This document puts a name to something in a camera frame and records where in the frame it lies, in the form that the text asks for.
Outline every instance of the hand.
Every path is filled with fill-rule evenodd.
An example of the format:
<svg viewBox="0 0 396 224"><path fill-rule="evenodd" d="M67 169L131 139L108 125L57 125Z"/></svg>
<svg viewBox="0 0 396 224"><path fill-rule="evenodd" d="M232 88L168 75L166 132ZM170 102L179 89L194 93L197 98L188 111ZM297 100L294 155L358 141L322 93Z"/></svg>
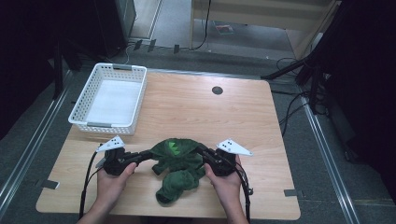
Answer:
<svg viewBox="0 0 396 224"><path fill-rule="evenodd" d="M90 211L78 223L103 223L114 208L136 163L129 164L119 176L108 175L104 169L97 173L97 195Z"/></svg>
<svg viewBox="0 0 396 224"><path fill-rule="evenodd" d="M119 176L108 175L104 169L100 170L97 174L96 202L107 204L109 210L113 209L135 168L136 163L133 162Z"/></svg>
<svg viewBox="0 0 396 224"><path fill-rule="evenodd" d="M241 164L239 156L235 161ZM206 176L218 194L221 205L227 215L228 223L248 223L240 201L241 178L236 172L228 176L216 176L209 164L205 164Z"/></svg>

